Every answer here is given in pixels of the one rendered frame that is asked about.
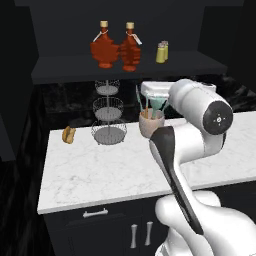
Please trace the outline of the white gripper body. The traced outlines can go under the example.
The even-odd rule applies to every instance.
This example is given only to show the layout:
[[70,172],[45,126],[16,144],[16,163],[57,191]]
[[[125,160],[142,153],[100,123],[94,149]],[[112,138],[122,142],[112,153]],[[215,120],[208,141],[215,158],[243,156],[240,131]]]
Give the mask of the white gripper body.
[[143,81],[141,84],[141,94],[148,98],[168,98],[172,85],[173,82]]

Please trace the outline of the yellow shaker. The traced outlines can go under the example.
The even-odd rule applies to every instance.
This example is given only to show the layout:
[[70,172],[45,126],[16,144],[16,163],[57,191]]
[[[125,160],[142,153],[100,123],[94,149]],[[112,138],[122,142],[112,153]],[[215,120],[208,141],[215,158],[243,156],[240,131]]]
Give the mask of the yellow shaker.
[[168,47],[169,47],[169,43],[166,40],[163,40],[161,43],[164,46],[164,59],[165,59],[165,61],[167,61],[168,60],[168,49],[169,49]]
[[165,62],[165,45],[163,43],[158,44],[156,62],[159,64]]

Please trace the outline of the red leaf-shaped syrup bottle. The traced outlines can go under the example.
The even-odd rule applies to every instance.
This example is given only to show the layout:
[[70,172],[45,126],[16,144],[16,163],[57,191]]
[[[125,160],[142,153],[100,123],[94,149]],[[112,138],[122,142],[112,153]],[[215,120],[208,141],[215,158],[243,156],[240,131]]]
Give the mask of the red leaf-shaped syrup bottle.
[[134,33],[134,23],[126,23],[126,37],[120,45],[120,56],[123,61],[122,69],[126,72],[134,72],[140,63],[142,45],[139,37]]
[[100,22],[100,31],[90,43],[92,57],[103,69],[110,69],[113,63],[118,60],[119,46],[108,36],[108,22]]

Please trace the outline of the dark cabinet door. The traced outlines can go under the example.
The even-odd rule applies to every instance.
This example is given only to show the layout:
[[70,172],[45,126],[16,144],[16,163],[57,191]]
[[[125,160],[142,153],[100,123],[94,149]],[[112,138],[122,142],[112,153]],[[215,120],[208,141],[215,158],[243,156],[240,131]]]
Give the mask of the dark cabinet door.
[[207,0],[198,50],[256,88],[256,0]]
[[16,159],[38,59],[29,0],[0,0],[0,161]]

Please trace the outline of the teal spatula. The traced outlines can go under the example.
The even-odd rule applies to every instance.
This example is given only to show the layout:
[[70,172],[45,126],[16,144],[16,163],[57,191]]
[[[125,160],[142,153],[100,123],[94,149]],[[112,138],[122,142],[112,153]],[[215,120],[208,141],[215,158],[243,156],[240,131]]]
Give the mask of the teal spatula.
[[168,106],[168,100],[166,98],[150,97],[149,102],[152,107],[152,119],[156,118],[158,110],[164,111],[165,108]]

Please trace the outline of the thin teal utensil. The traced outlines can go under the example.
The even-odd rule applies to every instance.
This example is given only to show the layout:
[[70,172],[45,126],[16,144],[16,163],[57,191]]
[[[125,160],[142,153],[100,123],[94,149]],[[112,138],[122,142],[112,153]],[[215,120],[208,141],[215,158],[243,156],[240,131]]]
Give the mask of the thin teal utensil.
[[138,90],[138,85],[135,86],[135,90],[136,90],[137,101],[138,101],[138,104],[139,104],[139,107],[140,107],[140,112],[143,113],[143,106],[142,106],[141,99],[140,99],[140,93],[139,93],[139,90]]

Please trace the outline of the pink utensil pot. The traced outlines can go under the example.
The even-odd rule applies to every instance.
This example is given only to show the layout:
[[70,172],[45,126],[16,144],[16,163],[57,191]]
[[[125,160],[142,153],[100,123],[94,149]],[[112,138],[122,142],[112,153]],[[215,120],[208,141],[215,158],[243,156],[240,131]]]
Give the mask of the pink utensil pot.
[[141,112],[139,115],[139,129],[141,135],[145,138],[150,138],[153,132],[159,127],[163,127],[165,123],[165,116],[162,111],[157,110],[155,115],[152,115],[153,110],[148,110],[148,115]]

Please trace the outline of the yellow-brown bread piece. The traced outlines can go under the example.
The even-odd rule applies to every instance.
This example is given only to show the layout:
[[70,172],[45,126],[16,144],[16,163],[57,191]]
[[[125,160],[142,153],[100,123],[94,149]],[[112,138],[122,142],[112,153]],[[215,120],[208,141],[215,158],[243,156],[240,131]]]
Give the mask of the yellow-brown bread piece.
[[62,140],[67,144],[72,144],[74,141],[76,129],[67,126],[62,132]]

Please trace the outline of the dark drawer front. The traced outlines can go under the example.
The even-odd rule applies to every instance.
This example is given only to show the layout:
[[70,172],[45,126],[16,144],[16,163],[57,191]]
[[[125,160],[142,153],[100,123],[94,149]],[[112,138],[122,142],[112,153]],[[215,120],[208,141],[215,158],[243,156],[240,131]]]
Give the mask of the dark drawer front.
[[[107,215],[83,218],[83,213],[85,211],[97,212],[102,211],[104,208],[108,210]],[[66,212],[65,216],[67,226],[73,226],[117,217],[137,217],[152,215],[153,212],[154,201],[152,199],[143,198],[138,200],[123,201],[118,203],[111,203],[76,210],[70,210]]]

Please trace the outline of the dark cupboard door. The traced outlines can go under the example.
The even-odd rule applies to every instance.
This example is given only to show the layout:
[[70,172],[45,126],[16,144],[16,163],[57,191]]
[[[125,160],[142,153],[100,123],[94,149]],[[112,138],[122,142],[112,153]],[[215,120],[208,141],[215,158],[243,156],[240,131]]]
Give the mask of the dark cupboard door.
[[[153,222],[151,230],[151,244],[145,246],[146,239],[146,224],[148,221]],[[155,256],[158,247],[165,241],[168,234],[168,227],[163,225],[155,216],[146,216],[142,218],[141,231],[141,256]]]
[[[131,225],[137,224],[136,248],[131,249]],[[68,229],[72,256],[138,256],[140,217],[118,217]]]

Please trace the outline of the wooden-handled utensil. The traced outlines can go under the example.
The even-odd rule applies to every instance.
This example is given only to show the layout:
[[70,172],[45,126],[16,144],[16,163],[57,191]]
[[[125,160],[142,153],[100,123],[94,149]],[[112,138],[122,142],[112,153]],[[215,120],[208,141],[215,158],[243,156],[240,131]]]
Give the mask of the wooden-handled utensil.
[[144,114],[144,118],[148,119],[149,98],[146,96],[145,100],[146,100],[146,102],[145,102],[145,109],[144,109],[143,114]]

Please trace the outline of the dark open wall cabinet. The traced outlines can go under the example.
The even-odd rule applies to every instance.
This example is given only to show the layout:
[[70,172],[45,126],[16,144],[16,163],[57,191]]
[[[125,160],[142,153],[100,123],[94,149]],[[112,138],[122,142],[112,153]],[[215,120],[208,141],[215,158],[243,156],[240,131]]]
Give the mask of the dark open wall cabinet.
[[[207,0],[29,0],[38,60],[35,84],[105,79],[154,79],[165,76],[221,74],[227,67],[198,50]],[[125,25],[135,24],[142,41],[141,59],[134,72],[117,61],[101,69],[90,43],[102,20],[119,44]],[[168,41],[168,60],[156,62],[158,44]]]

